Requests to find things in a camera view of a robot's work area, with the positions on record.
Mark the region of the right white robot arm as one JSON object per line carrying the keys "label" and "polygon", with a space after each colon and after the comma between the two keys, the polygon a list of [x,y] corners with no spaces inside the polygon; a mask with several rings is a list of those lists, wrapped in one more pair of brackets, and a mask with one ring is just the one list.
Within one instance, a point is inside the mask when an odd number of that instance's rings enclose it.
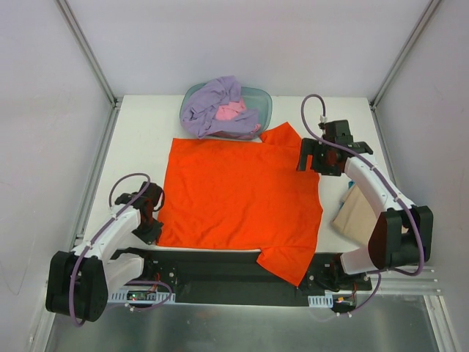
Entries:
{"label": "right white robot arm", "polygon": [[348,176],[361,190],[377,217],[365,247],[340,254],[340,265],[330,270],[330,282],[347,289],[356,274],[392,270],[418,276],[429,259],[433,214],[417,206],[384,175],[365,142],[356,142],[347,120],[320,118],[322,136],[304,138],[297,169],[325,176]]}

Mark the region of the orange t shirt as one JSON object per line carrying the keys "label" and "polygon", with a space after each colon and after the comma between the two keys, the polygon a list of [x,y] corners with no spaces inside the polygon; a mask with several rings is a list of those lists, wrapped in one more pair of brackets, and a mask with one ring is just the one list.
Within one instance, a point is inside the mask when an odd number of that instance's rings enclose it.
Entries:
{"label": "orange t shirt", "polygon": [[300,144],[288,123],[258,142],[175,139],[158,245],[258,250],[260,266],[299,285],[322,219],[319,175],[297,170]]}

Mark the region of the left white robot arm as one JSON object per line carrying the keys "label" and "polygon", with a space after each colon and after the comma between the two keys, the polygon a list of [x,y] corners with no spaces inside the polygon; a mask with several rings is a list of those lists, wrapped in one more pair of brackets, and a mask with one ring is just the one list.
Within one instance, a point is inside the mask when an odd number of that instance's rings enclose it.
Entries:
{"label": "left white robot arm", "polygon": [[145,245],[159,239],[163,224],[153,213],[164,201],[164,190],[149,182],[143,182],[137,192],[117,197],[111,216],[94,237],[52,257],[45,308],[76,323],[95,322],[106,308],[109,293],[132,280],[148,285],[155,276],[152,264],[137,254],[121,254],[116,259],[113,255],[129,238]]}

